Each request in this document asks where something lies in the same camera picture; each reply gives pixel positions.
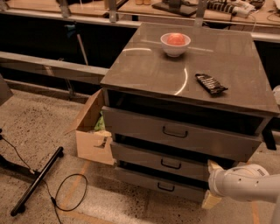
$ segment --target bowl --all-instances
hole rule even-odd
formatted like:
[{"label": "bowl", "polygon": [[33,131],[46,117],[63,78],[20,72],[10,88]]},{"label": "bowl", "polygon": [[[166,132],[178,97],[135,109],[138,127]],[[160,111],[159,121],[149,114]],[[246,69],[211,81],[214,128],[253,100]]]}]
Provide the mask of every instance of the bowl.
[{"label": "bowl", "polygon": [[185,43],[183,45],[170,45],[170,44],[167,44],[167,39],[172,34],[174,34],[174,33],[173,32],[166,33],[163,36],[161,36],[161,38],[160,38],[161,46],[163,47],[164,52],[167,53],[168,56],[170,56],[170,57],[178,57],[179,55],[181,55],[182,53],[184,53],[186,51],[187,47],[191,43],[191,39],[188,36],[186,36],[185,34],[181,33],[181,35],[185,39]]}]

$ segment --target floor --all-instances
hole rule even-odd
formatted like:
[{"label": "floor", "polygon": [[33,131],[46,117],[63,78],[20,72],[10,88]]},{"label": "floor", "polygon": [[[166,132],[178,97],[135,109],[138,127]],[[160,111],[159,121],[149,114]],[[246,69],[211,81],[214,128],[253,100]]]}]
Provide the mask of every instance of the floor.
[{"label": "floor", "polygon": [[[51,195],[55,197],[67,176],[79,173],[87,177],[85,199],[72,212],[58,211],[61,223],[270,223],[274,204],[268,202],[238,202],[225,198],[211,210],[203,210],[201,204],[187,199],[116,180],[112,166],[78,158],[74,133],[64,134],[83,107],[85,95],[70,101],[68,93],[59,90],[17,82],[9,82],[9,86],[14,95],[0,107],[0,128],[24,161],[33,170],[40,171],[58,147],[64,148],[64,157],[59,158],[45,176]],[[280,145],[272,151],[262,143],[250,162],[262,165],[270,174],[278,174],[279,151]],[[0,141],[0,154],[13,163],[24,165],[4,140]],[[59,223],[45,183],[41,183],[25,203],[24,213],[10,216],[29,184],[26,179],[0,169],[0,223]],[[59,206],[64,209],[75,207],[84,190],[83,178],[69,178],[59,190]]]}]

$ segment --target cable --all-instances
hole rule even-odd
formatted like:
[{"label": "cable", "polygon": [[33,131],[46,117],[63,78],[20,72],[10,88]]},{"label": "cable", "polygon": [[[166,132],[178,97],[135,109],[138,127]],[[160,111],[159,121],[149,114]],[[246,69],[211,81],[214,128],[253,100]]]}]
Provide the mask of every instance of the cable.
[{"label": "cable", "polygon": [[245,29],[245,24],[243,25],[243,28],[241,29],[241,32],[244,31],[244,29]]},{"label": "cable", "polygon": [[[57,197],[58,197],[58,194],[59,194],[59,192],[60,192],[60,188],[63,186],[63,184],[65,183],[65,181],[67,181],[69,178],[71,178],[71,177],[73,177],[73,176],[80,176],[80,177],[83,177],[83,178],[85,179],[85,181],[86,181],[85,192],[83,193],[81,200],[79,201],[79,203],[78,203],[76,206],[74,206],[73,208],[70,208],[70,209],[61,208],[60,206],[58,206],[57,201],[56,201],[56,200],[57,200]],[[76,209],[76,208],[81,204],[81,202],[85,199],[85,197],[86,197],[86,193],[87,193],[87,190],[88,190],[88,180],[87,180],[86,176],[83,175],[83,174],[75,173],[75,174],[69,175],[69,176],[66,177],[66,178],[61,182],[61,184],[59,185],[59,189],[57,190],[57,192],[56,192],[56,194],[55,194],[55,197],[53,197],[53,196],[51,195],[48,184],[47,184],[45,181],[44,181],[44,183],[45,183],[46,188],[47,188],[47,191],[48,191],[48,193],[49,193],[49,195],[50,195],[50,197],[51,197],[51,201],[52,201],[53,206],[54,206],[54,212],[55,212],[55,214],[56,214],[56,216],[57,216],[57,218],[58,218],[59,223],[62,224],[62,222],[61,222],[61,220],[60,220],[60,217],[59,217],[59,214],[58,214],[56,208],[58,208],[60,211],[63,211],[63,212],[71,212],[71,211],[73,211],[74,209]]]},{"label": "cable", "polygon": [[21,158],[21,156],[18,153],[17,148],[12,145],[7,139],[5,139],[2,135],[0,135],[0,140],[3,139],[7,144],[9,144],[17,153],[17,156],[20,158],[20,160],[27,166],[27,168],[29,169],[30,173],[35,174],[35,171]]},{"label": "cable", "polygon": [[231,14],[230,14],[230,19],[229,19],[229,26],[227,27],[228,30],[230,30],[231,23],[232,23],[232,21],[233,21],[233,16],[234,16],[233,13],[231,13]]},{"label": "cable", "polygon": [[255,27],[256,27],[256,18],[255,18],[253,15],[249,15],[249,16],[252,17],[252,18],[253,18],[253,21],[254,21],[253,29],[252,29],[252,31],[251,31],[251,32],[254,32]]},{"label": "cable", "polygon": [[[3,139],[7,144],[9,144],[9,145],[15,150],[15,152],[17,153],[17,155],[18,155],[18,157],[20,158],[20,160],[27,166],[27,168],[30,170],[30,172],[31,172],[32,174],[35,174],[35,171],[20,157],[17,148],[16,148],[14,145],[12,145],[8,140],[6,140],[2,135],[0,135],[0,140],[1,140],[1,139]],[[57,204],[57,202],[56,202],[56,199],[57,199],[58,194],[59,194],[59,192],[60,192],[60,188],[63,186],[63,184],[65,183],[65,181],[67,181],[69,178],[71,178],[71,177],[73,177],[73,176],[80,176],[80,177],[83,177],[83,178],[85,179],[85,181],[86,181],[85,192],[84,192],[84,194],[82,195],[82,198],[81,198],[80,202],[79,202],[76,206],[74,206],[74,207],[71,208],[71,209],[64,209],[64,208],[61,208],[60,206],[58,206],[58,204]],[[51,201],[52,201],[53,206],[54,206],[54,212],[55,212],[56,217],[57,217],[57,219],[58,219],[58,221],[59,221],[59,224],[62,224],[62,222],[61,222],[61,220],[60,220],[60,217],[59,217],[59,214],[58,214],[56,208],[58,208],[59,210],[61,210],[61,211],[63,211],[63,212],[71,212],[71,211],[73,211],[74,209],[76,209],[76,208],[81,204],[81,202],[85,199],[85,197],[86,197],[86,193],[87,193],[87,190],[88,190],[88,179],[87,179],[87,177],[86,177],[85,175],[80,174],[80,173],[75,173],[75,174],[69,175],[69,176],[66,177],[66,178],[61,182],[61,184],[59,185],[59,189],[58,189],[58,191],[57,191],[56,194],[55,194],[55,198],[51,195],[51,192],[50,192],[50,189],[49,189],[48,184],[47,184],[43,179],[42,179],[42,181],[45,183],[46,189],[47,189],[47,191],[48,191],[48,194],[49,194],[50,197],[51,197]]]},{"label": "cable", "polygon": [[276,16],[276,17],[278,17],[279,18],[279,13],[277,13],[277,12],[275,12],[275,11],[269,11],[269,12],[273,12],[273,13],[271,13],[270,15],[268,15],[266,18],[267,18],[267,20],[269,20],[269,21],[271,21],[271,22],[277,22],[277,23],[280,23],[280,20],[274,20],[274,19],[270,19],[270,17],[271,16]]}]

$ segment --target chair leg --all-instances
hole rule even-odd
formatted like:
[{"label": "chair leg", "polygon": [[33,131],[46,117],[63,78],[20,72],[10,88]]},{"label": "chair leg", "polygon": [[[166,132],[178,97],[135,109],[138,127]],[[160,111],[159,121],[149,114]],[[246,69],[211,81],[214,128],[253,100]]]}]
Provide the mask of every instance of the chair leg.
[{"label": "chair leg", "polygon": [[280,131],[280,118],[274,117],[269,123],[272,130]]},{"label": "chair leg", "polygon": [[262,131],[263,140],[269,150],[275,151],[277,149],[271,128],[265,128]]}]

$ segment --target drawer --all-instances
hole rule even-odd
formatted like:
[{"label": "drawer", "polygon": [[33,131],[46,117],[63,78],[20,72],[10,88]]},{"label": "drawer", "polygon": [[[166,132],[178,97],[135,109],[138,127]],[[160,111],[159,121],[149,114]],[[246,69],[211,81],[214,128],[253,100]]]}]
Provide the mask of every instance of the drawer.
[{"label": "drawer", "polygon": [[205,189],[199,187],[155,178],[148,174],[126,170],[120,167],[115,168],[115,174],[116,177],[123,182],[159,191],[161,193],[169,193],[171,195],[187,198],[199,203],[203,201],[206,193]]},{"label": "drawer", "polygon": [[113,134],[166,144],[220,158],[247,162],[261,143],[261,138],[257,136],[209,129],[116,108],[103,107],[102,111],[106,130]]},{"label": "drawer", "polygon": [[140,149],[131,145],[111,143],[113,158],[128,163],[150,167],[152,169],[169,172],[176,175],[208,181],[207,164],[173,157],[157,151]]}]

